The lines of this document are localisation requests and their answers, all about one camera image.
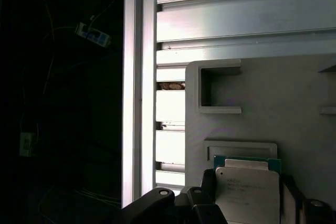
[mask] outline white connector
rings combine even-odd
[[[32,145],[35,142],[35,133],[32,132],[21,132],[20,134],[20,156],[31,157],[32,156]]]

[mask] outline vertical metal bar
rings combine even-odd
[[[141,194],[155,188],[156,0],[143,0]]]
[[[124,0],[122,207],[141,196],[142,0]]]

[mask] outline cable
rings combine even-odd
[[[110,7],[111,5],[115,2],[116,0],[112,0],[111,3],[104,9],[102,10],[99,14],[97,14],[96,16],[92,16],[90,19],[91,19],[91,22],[90,24],[88,25],[88,34],[86,35],[86,39],[88,38],[89,34],[90,34],[90,28],[92,26],[92,24],[104,13],[106,12]]]
[[[23,83],[23,76],[25,75],[26,67],[27,66],[23,67],[23,70],[22,70],[22,73],[21,73],[23,106],[26,105],[26,91],[25,91],[25,86],[24,86],[24,83]],[[21,119],[20,119],[20,132],[22,132],[22,121],[23,121],[24,116],[25,116],[25,110],[22,112],[22,116],[21,116]]]
[[[78,26],[60,26],[60,27],[56,27],[54,28],[53,31],[50,31],[48,32],[41,41],[44,41],[52,32],[55,32],[56,30],[59,30],[59,29],[77,29]]]
[[[103,200],[103,199],[99,199],[99,198],[97,198],[97,197],[93,197],[93,196],[90,196],[90,195],[86,195],[86,194],[83,194],[83,193],[81,193],[81,192],[79,192],[79,191],[77,191],[77,190],[74,190],[74,191],[75,191],[76,193],[80,194],[80,195],[83,195],[83,196],[85,196],[85,197],[88,197],[88,198],[91,198],[91,199],[95,199],[95,200],[101,201],[101,202],[103,202],[103,203],[105,203],[105,204],[107,204],[107,205],[109,205],[109,206],[115,207],[115,208],[117,208],[117,209],[120,210],[119,207],[117,207],[117,206],[114,205],[114,204],[109,203],[107,200]]]
[[[80,63],[77,63],[77,64],[74,64],[70,67],[67,68],[67,70],[70,70],[72,68],[75,68],[77,66],[80,66],[80,65],[84,65],[84,64],[88,64],[88,63],[94,63],[94,62],[99,62],[99,61],[102,61],[102,60],[106,60],[106,59],[109,59],[111,56],[104,56],[98,60],[88,60],[88,61],[83,61],[83,62],[80,62]]]
[[[113,204],[113,205],[120,205],[121,203],[119,202],[119,201],[114,201],[114,200],[111,200],[111,199],[103,199],[103,198],[100,198],[100,197],[98,197],[98,196],[96,196],[96,195],[93,195],[93,194],[90,194],[90,193],[88,193],[88,192],[86,192],[86,191],[79,191],[81,194],[84,194],[84,195],[86,195],[86,196],[89,196],[89,197],[93,197],[93,198],[96,198],[96,199],[99,199],[99,200],[103,200],[103,201],[106,201],[106,202],[108,202],[108,203],[111,203],[111,204]]]
[[[87,193],[92,194],[92,195],[98,195],[98,196],[105,197],[105,198],[108,198],[108,199],[113,199],[113,200],[120,200],[120,199],[113,198],[113,197],[110,197],[110,196],[107,196],[107,195],[94,193],[94,192],[92,192],[92,191],[89,191],[89,190],[86,189],[86,188],[83,188],[83,190],[86,191]]]
[[[50,20],[50,27],[51,27],[52,40],[55,42],[54,23],[53,23],[53,21],[52,21],[52,17],[51,17],[51,14],[50,14],[50,10],[49,10],[47,1],[46,1],[46,0],[43,0],[43,1],[44,1],[45,6],[46,6],[47,14],[48,14],[48,16],[49,16],[49,20]],[[50,71],[51,71],[51,68],[52,68],[53,63],[54,63],[54,58],[55,58],[55,52],[53,51],[53,53],[52,53],[52,57],[51,57],[51,61],[50,61],[49,70],[48,70],[48,75],[47,75],[46,84],[44,85],[44,88],[43,88],[43,95],[45,94],[46,89],[47,89],[47,84],[48,84],[49,77],[50,77]]]
[[[40,137],[40,130],[38,128],[38,123],[36,123],[36,142],[35,142],[35,144],[38,143],[39,137]]]
[[[112,0],[112,2],[101,12],[101,13],[99,13],[99,14],[97,14],[94,18],[93,18],[93,20],[91,21],[91,23],[90,23],[90,25],[89,25],[89,28],[92,26],[92,24],[97,20],[97,18],[99,18],[100,17],[100,15],[102,15],[104,12],[106,12],[110,7],[111,7],[111,5],[115,2],[116,0]]]
[[[47,4],[47,1],[46,0],[43,0],[43,1],[44,1],[45,6],[46,6],[47,14],[48,14],[49,19],[50,19],[52,39],[53,39],[53,41],[55,41],[54,25],[53,25],[53,21],[52,21],[52,18],[51,18],[50,11],[49,11],[49,7],[48,7],[48,4]]]
[[[37,206],[37,212],[38,214],[42,215],[44,218],[46,218],[47,220],[49,220],[52,224],[56,224],[53,220],[51,220],[48,216],[46,216],[44,213],[41,212],[41,205],[43,203],[43,201],[45,200],[45,198],[48,196],[48,194],[51,192],[51,190],[54,188],[55,186],[50,187],[47,192],[43,195],[42,199],[40,200],[38,206]]]

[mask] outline dark background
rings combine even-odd
[[[46,0],[54,28],[88,24],[112,1]],[[8,136],[3,141],[9,160],[3,176],[9,211],[1,223],[49,223],[35,215],[41,196],[52,187],[44,210],[55,223],[81,223],[78,216],[96,207],[78,207],[86,199],[76,198],[73,189],[121,198],[123,0],[115,0],[92,27],[112,36],[108,48],[75,35],[74,28],[55,30],[55,43],[51,36],[42,40],[51,31],[43,0],[2,1],[0,54],[8,58]],[[35,157],[18,154],[23,113],[23,132],[37,133],[38,124]],[[69,197],[75,197],[71,206]]]

